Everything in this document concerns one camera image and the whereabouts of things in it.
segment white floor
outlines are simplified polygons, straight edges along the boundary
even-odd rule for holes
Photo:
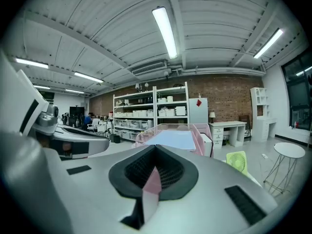
[[[262,185],[265,190],[268,190],[270,187],[268,186],[268,184],[264,184],[263,180],[270,172],[278,157],[278,153],[274,150],[273,146],[274,144],[279,142],[287,141],[279,138],[269,138],[268,141],[262,143],[245,141],[242,147],[233,147],[230,145],[226,145],[223,146],[222,149],[217,149],[214,151],[214,158],[219,160],[225,160],[227,153],[245,151],[247,156],[248,172]],[[126,151],[133,148],[133,143],[134,142],[132,141],[126,140],[122,140],[122,142],[119,144],[110,143],[109,148],[105,152],[93,155],[92,157]],[[279,171],[276,175],[274,184],[279,184],[279,182],[285,177],[288,170],[288,165],[289,159],[285,158],[279,167]],[[302,185],[309,175],[310,169],[312,167],[311,165],[312,151],[306,151],[305,156],[299,159],[297,162],[295,171],[287,187],[287,191],[284,194],[280,194],[277,191],[273,193],[273,196],[275,197],[277,203],[287,200],[292,196],[296,196],[300,192]],[[270,176],[270,181],[272,181],[274,175],[275,173]]]

